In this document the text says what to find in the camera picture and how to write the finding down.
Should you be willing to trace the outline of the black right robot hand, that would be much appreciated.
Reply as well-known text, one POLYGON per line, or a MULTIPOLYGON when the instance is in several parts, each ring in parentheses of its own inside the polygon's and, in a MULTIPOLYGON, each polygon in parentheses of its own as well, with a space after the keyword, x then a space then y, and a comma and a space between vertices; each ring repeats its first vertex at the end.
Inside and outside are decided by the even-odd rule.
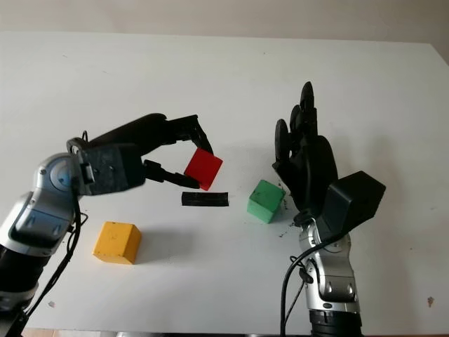
POLYGON ((337 167, 330 143, 318 133, 311 82, 302 87, 290 121, 277 121, 274 145, 272 167, 289 189, 297 210, 304 218, 318 218, 328 187, 337 180, 337 167))

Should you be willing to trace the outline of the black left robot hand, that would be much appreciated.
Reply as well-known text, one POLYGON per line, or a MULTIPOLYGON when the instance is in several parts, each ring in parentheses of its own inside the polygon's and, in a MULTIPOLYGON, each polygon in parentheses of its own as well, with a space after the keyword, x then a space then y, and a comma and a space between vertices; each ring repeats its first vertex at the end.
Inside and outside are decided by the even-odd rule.
MULTIPOLYGON (((198 116, 191 115, 168 120, 163 114, 148 114, 120 126, 88 142, 92 147, 109 144, 131 143, 137 146, 140 156, 146 155, 162 145, 177 141, 192 141, 198 148, 213 153, 207 136, 201 128, 198 116)), ((180 173, 164 170, 159 163, 145 160, 145 178, 156 182, 168 181, 182 187, 199 189, 199 181, 180 173)))

